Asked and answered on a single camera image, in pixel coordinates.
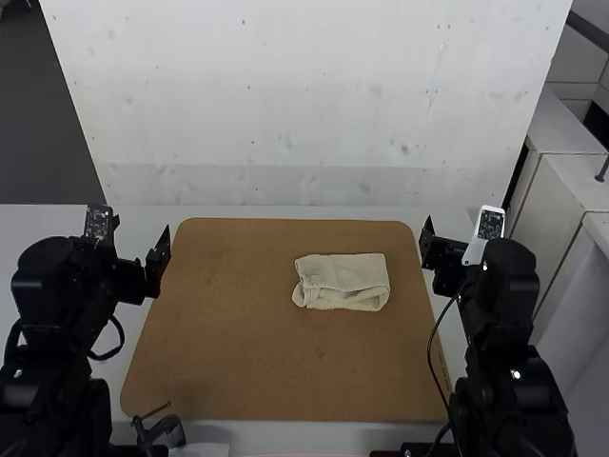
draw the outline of concrete wall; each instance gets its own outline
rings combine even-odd
[[[498,205],[570,0],[43,1],[110,203]]]

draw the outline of cork board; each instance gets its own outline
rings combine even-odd
[[[382,252],[379,312],[296,307],[294,260]],[[426,363],[433,316],[400,222],[185,221],[121,393],[128,416],[167,401],[183,419],[439,422]],[[434,366],[445,385],[440,344]]]

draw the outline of folded cloth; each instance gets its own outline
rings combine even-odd
[[[296,271],[292,300],[301,308],[378,311],[389,299],[382,254],[307,255],[296,261]]]

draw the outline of black cable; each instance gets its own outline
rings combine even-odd
[[[463,452],[461,449],[461,443],[459,443],[457,429],[455,428],[455,421],[452,418],[452,414],[450,413],[450,408],[448,407],[448,402],[446,402],[446,397],[444,396],[444,392],[442,391],[442,387],[440,386],[440,381],[438,381],[438,376],[436,376],[436,371],[434,370],[433,364],[431,363],[431,344],[434,341],[434,336],[436,336],[436,332],[438,331],[438,327],[440,326],[440,322],[442,321],[444,314],[446,314],[446,312],[450,309],[450,306],[453,303],[455,303],[455,300],[457,300],[457,298],[461,295],[463,289],[465,288],[465,285],[469,282],[470,278],[471,278],[471,276],[468,277],[467,279],[465,279],[465,281],[463,282],[462,286],[459,288],[459,291],[455,294],[455,296],[452,297],[450,300],[448,300],[448,303],[446,304],[446,306],[440,313],[440,316],[438,316],[438,320],[436,321],[436,324],[434,325],[433,329],[431,330],[431,334],[429,335],[429,341],[427,342],[427,365],[429,366],[429,371],[431,372],[431,377],[434,378],[434,383],[436,383],[436,388],[438,389],[438,392],[440,393],[440,396],[442,398],[442,403],[444,404],[444,408],[446,409],[446,414],[448,415],[448,424],[453,429],[453,440],[455,441],[455,446],[457,447],[457,451],[459,452],[459,455],[461,457],[463,457]]]
[[[436,435],[436,438],[434,439],[434,442],[431,444],[431,447],[429,448],[429,450],[425,454],[425,457],[430,457],[431,456],[431,453],[434,451],[436,446],[440,443],[441,439],[444,437],[444,435],[446,434],[446,432],[448,430],[450,430],[450,422],[447,422],[446,424],[444,424],[444,427],[442,427],[438,431],[438,434]]]
[[[119,345],[114,348],[109,350],[108,352],[105,352],[101,355],[97,355],[95,352],[93,352],[92,350],[90,350],[88,352],[88,357],[91,360],[94,360],[96,362],[104,362],[107,359],[111,359],[112,357],[114,357],[116,354],[118,354],[121,349],[123,348],[123,345],[125,344],[125,331],[123,330],[123,326],[121,326],[121,323],[118,322],[118,319],[116,319],[116,317],[114,317],[113,315],[110,316],[110,319],[112,324],[114,324],[114,326],[116,327],[116,330],[118,331],[118,337],[120,339],[120,343]]]

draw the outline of table surface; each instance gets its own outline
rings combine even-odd
[[[85,220],[84,206],[0,206],[0,335],[8,335],[18,313],[10,293],[10,277],[19,255],[32,243],[53,235],[79,235]],[[169,224],[173,236],[178,226],[191,217],[243,217],[289,219],[362,219],[395,220],[410,226],[418,237],[427,215],[432,216],[436,232],[443,237],[468,241],[472,223],[465,208],[447,207],[114,207],[121,216],[115,233],[120,257],[146,257],[163,228]],[[433,294],[433,273],[423,271],[434,316],[447,302]],[[131,444],[134,433],[128,417],[120,408],[120,392],[149,311],[151,300],[140,307],[119,305],[115,315],[122,323],[127,340],[123,350],[104,363],[91,362],[93,376],[107,380],[110,388],[114,432],[112,442]],[[466,343],[456,308],[445,316],[439,329],[444,358],[452,383],[464,375]],[[113,348],[117,335],[107,326],[95,350]],[[4,350],[5,337],[0,336]],[[270,453],[333,453],[367,455],[373,449],[399,448],[403,441],[431,441],[438,425],[310,423],[255,421],[187,421],[185,430],[191,443],[230,444],[230,455]]]

